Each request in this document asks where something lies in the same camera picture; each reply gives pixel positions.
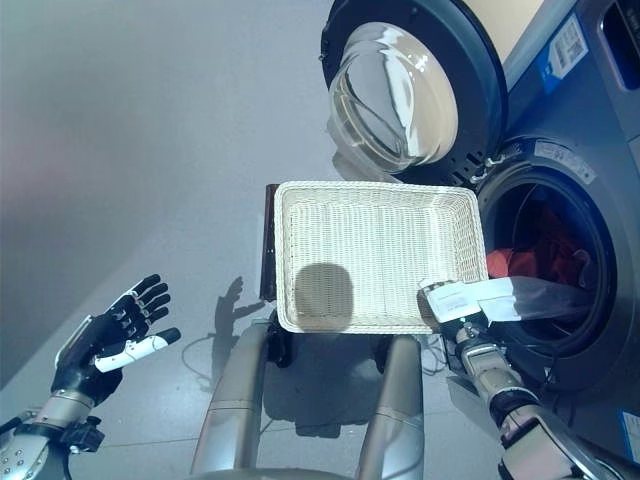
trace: wicker basket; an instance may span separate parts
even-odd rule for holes
[[[418,283],[487,279],[463,188],[289,182],[275,196],[278,317],[292,332],[430,333]]]

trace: wheel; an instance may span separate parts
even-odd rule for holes
[[[269,319],[267,331],[267,359],[278,368],[287,368],[293,363],[293,334],[287,332],[278,323],[278,312],[274,310]]]
[[[376,368],[380,373],[384,373],[384,367],[387,364],[387,353],[392,339],[393,335],[382,335],[375,346],[373,359],[376,361]]]

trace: blue label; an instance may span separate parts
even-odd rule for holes
[[[535,59],[549,94],[589,51],[575,14],[571,15]]]

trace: white fingertip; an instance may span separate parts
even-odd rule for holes
[[[110,357],[96,358],[95,367],[102,373],[110,372],[151,355],[168,345],[164,338],[157,335],[150,335],[139,342],[127,341],[122,352]]]

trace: robotic arm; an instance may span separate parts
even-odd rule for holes
[[[487,332],[486,317],[465,296],[464,287],[436,284],[427,287],[425,294],[440,322],[442,335],[455,345],[462,370],[498,426],[505,448],[498,467],[503,479],[616,478],[575,441],[568,428],[524,385]]]
[[[122,367],[180,338],[176,328],[146,336],[166,316],[166,283],[151,275],[124,292],[105,313],[88,316],[56,355],[51,396],[39,412],[25,412],[0,427],[13,434],[0,447],[0,479],[70,478],[69,453],[95,452],[104,439],[91,409],[122,381]]]

